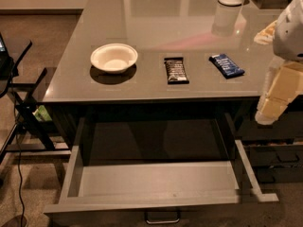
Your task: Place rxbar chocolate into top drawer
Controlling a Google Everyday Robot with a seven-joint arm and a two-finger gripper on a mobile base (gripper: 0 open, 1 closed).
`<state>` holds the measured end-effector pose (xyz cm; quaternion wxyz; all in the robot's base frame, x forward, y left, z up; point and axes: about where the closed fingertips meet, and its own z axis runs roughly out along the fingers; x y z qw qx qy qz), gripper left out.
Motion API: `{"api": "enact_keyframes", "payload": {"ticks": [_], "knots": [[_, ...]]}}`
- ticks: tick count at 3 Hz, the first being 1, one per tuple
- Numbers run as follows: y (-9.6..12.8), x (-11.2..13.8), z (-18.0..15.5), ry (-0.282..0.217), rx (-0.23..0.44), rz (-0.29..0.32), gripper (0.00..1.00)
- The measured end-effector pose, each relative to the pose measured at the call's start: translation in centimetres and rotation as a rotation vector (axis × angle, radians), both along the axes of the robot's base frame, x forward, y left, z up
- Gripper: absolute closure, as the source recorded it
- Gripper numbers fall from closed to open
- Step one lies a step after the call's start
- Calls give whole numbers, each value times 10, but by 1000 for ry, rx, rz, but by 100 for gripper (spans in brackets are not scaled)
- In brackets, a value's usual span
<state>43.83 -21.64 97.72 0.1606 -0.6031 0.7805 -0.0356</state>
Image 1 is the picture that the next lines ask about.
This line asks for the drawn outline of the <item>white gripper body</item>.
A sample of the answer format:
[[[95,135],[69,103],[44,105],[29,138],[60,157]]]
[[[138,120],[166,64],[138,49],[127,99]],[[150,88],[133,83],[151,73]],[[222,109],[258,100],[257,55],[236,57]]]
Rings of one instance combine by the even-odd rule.
[[[277,18],[273,50],[284,60],[303,61],[303,0],[292,0]]]

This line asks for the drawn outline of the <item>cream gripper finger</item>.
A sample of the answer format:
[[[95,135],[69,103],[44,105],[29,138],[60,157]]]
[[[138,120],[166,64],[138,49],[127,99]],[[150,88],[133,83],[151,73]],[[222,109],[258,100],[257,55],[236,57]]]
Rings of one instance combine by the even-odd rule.
[[[271,44],[273,42],[275,30],[276,21],[273,21],[270,25],[256,34],[254,42],[263,45]]]
[[[279,67],[270,67],[265,77],[255,120],[260,125],[272,125],[297,96],[303,94],[303,64],[285,61]]]

